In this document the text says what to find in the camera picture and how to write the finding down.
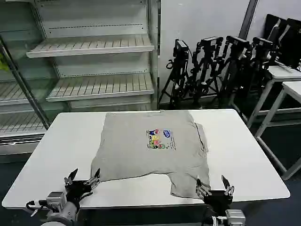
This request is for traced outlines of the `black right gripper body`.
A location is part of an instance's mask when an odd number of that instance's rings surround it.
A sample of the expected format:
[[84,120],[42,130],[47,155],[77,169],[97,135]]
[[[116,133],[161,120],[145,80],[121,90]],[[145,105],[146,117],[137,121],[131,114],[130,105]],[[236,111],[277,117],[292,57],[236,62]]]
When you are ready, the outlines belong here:
[[225,216],[232,201],[233,194],[225,191],[210,191],[210,194],[204,196],[205,204],[210,205],[217,216]]

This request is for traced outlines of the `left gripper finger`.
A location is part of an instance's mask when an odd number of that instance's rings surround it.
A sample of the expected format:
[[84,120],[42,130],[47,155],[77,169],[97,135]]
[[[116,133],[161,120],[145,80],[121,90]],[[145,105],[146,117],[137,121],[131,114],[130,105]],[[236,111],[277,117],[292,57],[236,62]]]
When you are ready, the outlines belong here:
[[69,174],[68,177],[65,177],[65,178],[64,178],[64,183],[65,183],[66,185],[71,184],[71,183],[73,182],[73,180],[74,180],[74,178],[75,178],[77,172],[78,172],[78,169],[75,169],[74,171],[72,171],[72,172]]
[[91,189],[94,189],[98,186],[99,183],[100,183],[100,169],[96,171],[93,177],[91,177],[88,181],[85,182],[85,185],[87,185]]

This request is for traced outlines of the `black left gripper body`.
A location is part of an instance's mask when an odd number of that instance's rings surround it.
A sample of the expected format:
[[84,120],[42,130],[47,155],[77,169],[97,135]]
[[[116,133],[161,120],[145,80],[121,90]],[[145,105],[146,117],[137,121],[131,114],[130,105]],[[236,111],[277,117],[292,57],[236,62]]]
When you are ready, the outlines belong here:
[[92,195],[91,180],[65,180],[66,200],[80,208],[80,201]]

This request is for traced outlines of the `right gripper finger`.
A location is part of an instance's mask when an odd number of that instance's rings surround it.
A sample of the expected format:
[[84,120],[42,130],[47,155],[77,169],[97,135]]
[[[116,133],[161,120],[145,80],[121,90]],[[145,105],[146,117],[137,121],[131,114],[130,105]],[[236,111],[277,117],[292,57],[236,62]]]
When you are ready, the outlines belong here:
[[225,195],[232,196],[234,193],[235,187],[229,183],[228,179],[224,175],[222,175],[222,182],[225,187]]
[[203,184],[199,178],[196,180],[196,194],[200,198],[212,195],[210,192],[210,187]]

